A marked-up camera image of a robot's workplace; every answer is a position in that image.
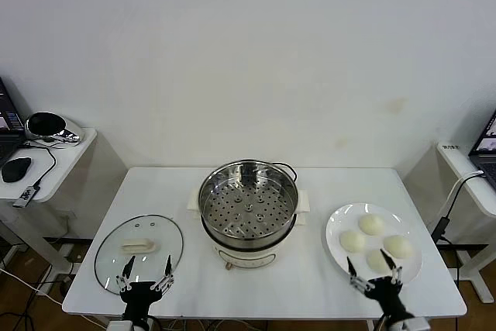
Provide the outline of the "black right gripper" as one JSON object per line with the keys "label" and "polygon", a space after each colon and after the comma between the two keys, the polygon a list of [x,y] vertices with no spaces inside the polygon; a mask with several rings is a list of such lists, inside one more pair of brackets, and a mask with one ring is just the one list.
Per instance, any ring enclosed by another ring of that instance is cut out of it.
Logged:
{"label": "black right gripper", "polygon": [[384,250],[380,249],[380,252],[386,264],[391,269],[391,276],[367,281],[357,274],[353,263],[347,257],[350,284],[358,291],[365,291],[367,298],[376,300],[383,313],[390,320],[411,319],[414,316],[406,310],[399,298],[399,293],[403,286],[401,280],[402,267],[398,267]]}

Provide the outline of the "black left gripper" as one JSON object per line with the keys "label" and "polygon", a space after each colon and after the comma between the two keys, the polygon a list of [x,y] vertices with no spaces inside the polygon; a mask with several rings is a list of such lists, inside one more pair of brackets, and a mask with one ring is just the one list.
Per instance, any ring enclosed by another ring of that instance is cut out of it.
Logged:
{"label": "black left gripper", "polygon": [[164,275],[155,283],[152,281],[130,282],[136,256],[133,255],[116,276],[121,300],[126,304],[123,320],[147,320],[150,306],[161,300],[162,291],[169,291],[174,283],[171,255],[168,256]]}

